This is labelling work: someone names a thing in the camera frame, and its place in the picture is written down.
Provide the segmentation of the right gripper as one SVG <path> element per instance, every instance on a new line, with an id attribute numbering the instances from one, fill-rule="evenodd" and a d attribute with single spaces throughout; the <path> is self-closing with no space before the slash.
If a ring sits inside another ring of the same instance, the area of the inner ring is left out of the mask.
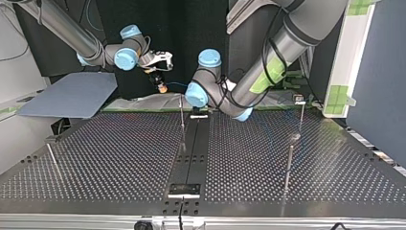
<path id="1" fill-rule="evenodd" d="M 168 92 L 168 87 L 165 85 L 165 78 L 161 71 L 149 73 L 148 78 L 161 94 Z"/>

